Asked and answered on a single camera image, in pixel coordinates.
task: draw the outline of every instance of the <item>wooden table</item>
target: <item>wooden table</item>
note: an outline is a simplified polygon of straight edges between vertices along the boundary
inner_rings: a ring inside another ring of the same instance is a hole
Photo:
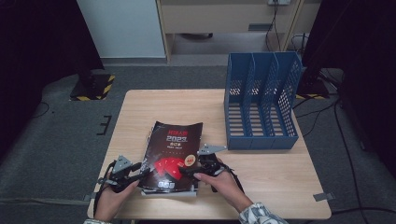
[[[172,124],[203,122],[201,143],[225,146],[224,90],[128,91],[122,105],[100,176],[122,154],[142,161],[149,130],[156,120]],[[299,136],[301,131],[294,119]],[[253,202],[265,203],[283,218],[325,219],[327,201],[316,202],[323,192],[304,139],[290,150],[229,151],[217,153],[240,178]],[[88,216],[92,217],[93,200]],[[237,219],[237,212],[210,186],[200,182],[197,197],[144,198],[136,190],[117,218],[124,219]]]

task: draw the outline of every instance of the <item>red book cover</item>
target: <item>red book cover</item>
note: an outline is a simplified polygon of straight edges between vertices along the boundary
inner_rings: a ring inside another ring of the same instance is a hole
[[[194,191],[196,181],[180,173],[179,167],[197,168],[203,123],[164,124],[159,121],[151,131],[141,170],[150,169],[139,187],[146,193]]]

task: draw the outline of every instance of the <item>sleeve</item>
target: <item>sleeve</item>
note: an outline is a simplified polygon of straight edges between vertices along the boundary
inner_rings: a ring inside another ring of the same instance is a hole
[[[287,224],[283,218],[272,214],[263,203],[254,203],[239,214],[242,224]]]

